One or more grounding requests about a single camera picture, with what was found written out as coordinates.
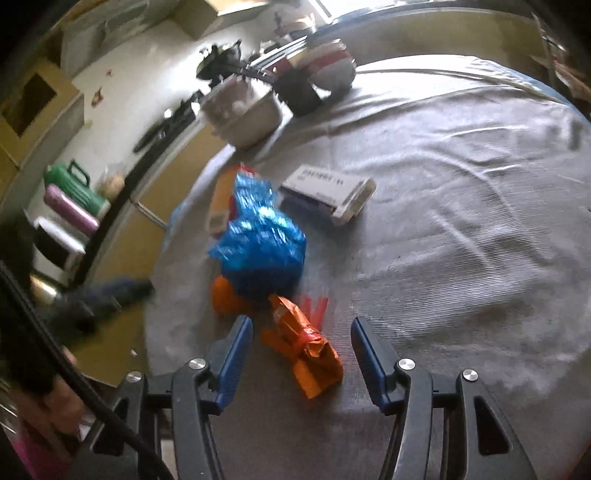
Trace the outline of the person's left hand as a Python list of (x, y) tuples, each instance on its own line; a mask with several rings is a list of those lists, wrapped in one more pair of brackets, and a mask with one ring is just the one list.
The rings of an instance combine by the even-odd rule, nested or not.
[(57, 440), (59, 434), (79, 436), (84, 403), (61, 377), (53, 379), (53, 389), (41, 399), (18, 387), (12, 387), (9, 394), (20, 419), (47, 441)]

